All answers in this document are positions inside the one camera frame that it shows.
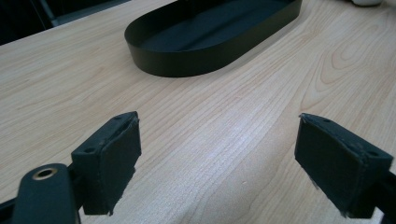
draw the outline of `bolt hole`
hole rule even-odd
[[[372,155],[372,156],[378,156],[378,153],[373,152],[373,151],[368,151],[368,153],[369,153],[370,155]]]
[[[84,150],[85,153],[92,153],[94,151],[95,151],[94,147],[85,148],[85,150]]]
[[[48,179],[55,175],[58,172],[57,169],[55,168],[46,168],[43,170],[38,171],[33,175],[34,180],[43,180],[43,179]]]

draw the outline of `black container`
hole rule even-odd
[[[135,64],[160,77],[192,77],[236,60],[296,19],[302,0],[183,0],[133,21]]]

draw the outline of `light wood surface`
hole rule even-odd
[[[378,223],[378,211],[343,218],[293,151],[305,112],[396,156],[396,9],[304,0],[295,22],[234,63],[155,77],[123,32],[170,2],[133,0],[0,47],[0,201],[136,110],[137,172],[112,217],[83,223]]]

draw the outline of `oval black tray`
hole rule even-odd
[[[293,21],[302,0],[183,0],[131,22],[134,63],[160,77],[192,77],[231,63]]]

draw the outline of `wooden table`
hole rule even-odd
[[[341,217],[293,152],[305,112],[396,156],[396,9],[304,0],[295,22],[230,65],[155,77],[123,32],[170,2],[133,0],[0,48],[0,201],[136,110],[137,172],[113,217],[84,223],[378,223],[378,211]]]

